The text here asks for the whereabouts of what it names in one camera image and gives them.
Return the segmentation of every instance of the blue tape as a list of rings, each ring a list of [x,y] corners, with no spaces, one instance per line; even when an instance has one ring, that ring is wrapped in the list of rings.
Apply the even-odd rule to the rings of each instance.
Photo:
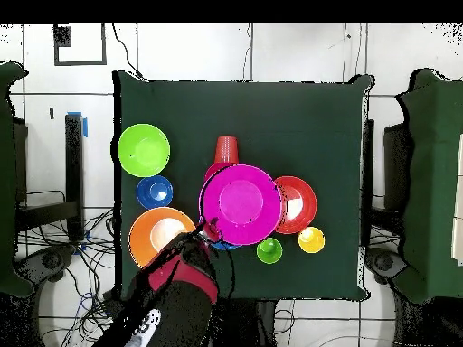
[[[85,251],[87,249],[87,245],[82,244],[82,245],[80,245],[80,248]],[[80,252],[78,250],[76,250],[76,252],[74,254],[72,254],[72,255],[73,256],[79,256]]]
[[[88,130],[88,126],[87,126],[87,118],[86,117],[82,121],[82,134],[83,134],[84,137],[89,136],[89,130]]]

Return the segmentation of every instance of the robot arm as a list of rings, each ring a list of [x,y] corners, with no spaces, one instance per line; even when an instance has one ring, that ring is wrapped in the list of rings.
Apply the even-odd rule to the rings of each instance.
[[[199,347],[218,293],[206,239],[199,227],[169,242],[134,277],[124,309],[92,347],[126,347],[154,309],[161,319],[146,347]]]

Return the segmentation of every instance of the table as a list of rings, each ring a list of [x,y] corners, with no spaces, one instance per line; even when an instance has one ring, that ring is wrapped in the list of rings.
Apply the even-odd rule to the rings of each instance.
[[[121,131],[148,123],[164,131],[171,157],[161,173],[174,187],[169,206],[198,220],[203,175],[213,162],[217,136],[238,137],[242,164],[258,166],[277,178],[295,175],[317,196],[312,222],[326,235],[317,254],[298,246],[298,236],[274,234],[283,256],[261,263],[256,247],[232,250],[236,269],[234,298],[327,298],[361,300],[357,283],[360,237],[362,134],[370,76],[349,84],[151,81],[113,72],[115,137],[113,158],[116,211],[121,202],[121,238],[116,280],[125,296],[138,271],[128,251],[128,233],[145,209],[137,202],[139,178],[121,171],[116,147]],[[213,259],[220,296],[231,288],[231,264],[225,252]]]

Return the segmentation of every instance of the plastic cup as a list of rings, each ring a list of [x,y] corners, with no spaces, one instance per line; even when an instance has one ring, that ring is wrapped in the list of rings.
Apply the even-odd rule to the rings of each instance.
[[[238,140],[235,136],[219,136],[215,147],[214,163],[238,164]]]
[[[298,243],[306,253],[317,253],[325,246],[325,235],[322,230],[309,226],[299,233]]]
[[[273,238],[264,239],[257,246],[257,256],[259,259],[268,265],[278,262],[283,254],[283,248],[281,244]]]

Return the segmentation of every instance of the magenta bowl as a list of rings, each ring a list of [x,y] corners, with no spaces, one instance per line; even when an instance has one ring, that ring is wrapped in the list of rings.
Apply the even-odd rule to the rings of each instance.
[[[207,222],[216,220],[223,241],[232,245],[259,243],[279,224],[279,187],[260,168],[234,164],[203,185],[199,212]]]

